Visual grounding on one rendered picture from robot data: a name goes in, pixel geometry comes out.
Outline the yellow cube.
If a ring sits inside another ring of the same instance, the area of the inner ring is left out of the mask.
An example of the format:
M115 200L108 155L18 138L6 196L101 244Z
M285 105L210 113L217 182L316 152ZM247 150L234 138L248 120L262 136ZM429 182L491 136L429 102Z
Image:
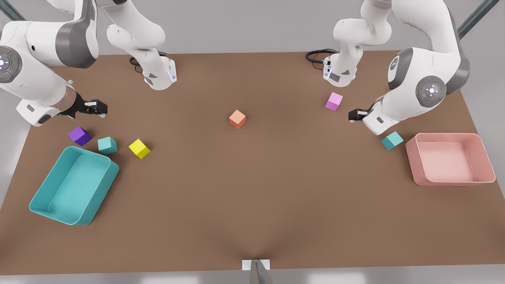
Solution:
M137 139L132 142L128 148L140 159L143 159L146 155L150 153L150 149L140 140Z

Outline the orange cube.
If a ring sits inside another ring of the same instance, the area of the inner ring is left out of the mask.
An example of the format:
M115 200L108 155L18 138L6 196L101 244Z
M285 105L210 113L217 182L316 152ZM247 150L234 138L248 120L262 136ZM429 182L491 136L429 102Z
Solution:
M229 117L230 124L236 129L240 129L246 121L247 117L239 110L235 110Z

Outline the purple cube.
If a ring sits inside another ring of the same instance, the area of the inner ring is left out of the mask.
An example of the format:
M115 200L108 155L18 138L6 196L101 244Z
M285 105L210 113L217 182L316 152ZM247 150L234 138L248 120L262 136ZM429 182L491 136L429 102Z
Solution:
M68 135L74 143L81 147L92 140L92 136L81 127L76 127Z

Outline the pink cube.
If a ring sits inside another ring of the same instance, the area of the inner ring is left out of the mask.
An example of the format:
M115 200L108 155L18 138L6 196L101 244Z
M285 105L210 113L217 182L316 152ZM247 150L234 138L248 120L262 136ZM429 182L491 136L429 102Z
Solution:
M336 111L339 108L339 105L341 104L342 99L343 99L342 95L332 92L326 105L325 105L325 108L328 108L332 111Z

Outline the pink rectangular tray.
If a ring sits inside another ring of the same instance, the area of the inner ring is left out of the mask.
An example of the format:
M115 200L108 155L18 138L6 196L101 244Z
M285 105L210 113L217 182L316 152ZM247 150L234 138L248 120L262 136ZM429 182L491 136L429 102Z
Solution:
M473 187L496 180L480 136L418 133L406 143L412 177L419 186Z

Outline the teal rectangular tray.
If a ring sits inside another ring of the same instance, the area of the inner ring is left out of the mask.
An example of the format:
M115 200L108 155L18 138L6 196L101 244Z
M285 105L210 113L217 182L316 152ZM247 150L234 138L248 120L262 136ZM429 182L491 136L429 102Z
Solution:
M109 157L67 147L33 196L29 209L63 224L89 225L119 169Z

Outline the silver frame post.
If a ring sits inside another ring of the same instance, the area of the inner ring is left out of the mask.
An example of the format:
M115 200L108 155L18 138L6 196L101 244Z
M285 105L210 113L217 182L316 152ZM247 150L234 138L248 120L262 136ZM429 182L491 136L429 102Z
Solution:
M242 270L249 270L249 284L274 284L269 275L270 259L242 260Z
M459 39L462 39L500 0L483 0L478 7L458 27Z
M0 11L11 21L25 21L26 19L11 5L8 0L0 0Z

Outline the teal blue cube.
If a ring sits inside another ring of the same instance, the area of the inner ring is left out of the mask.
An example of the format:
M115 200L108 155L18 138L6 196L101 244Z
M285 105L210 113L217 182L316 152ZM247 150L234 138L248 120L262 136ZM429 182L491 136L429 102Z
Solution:
M395 131L390 133L388 136L384 137L381 140L381 144L388 150L392 150L394 147L397 147L399 144L404 142L404 139Z
M99 139L97 143L99 152L103 153L104 155L118 151L117 142L110 136Z

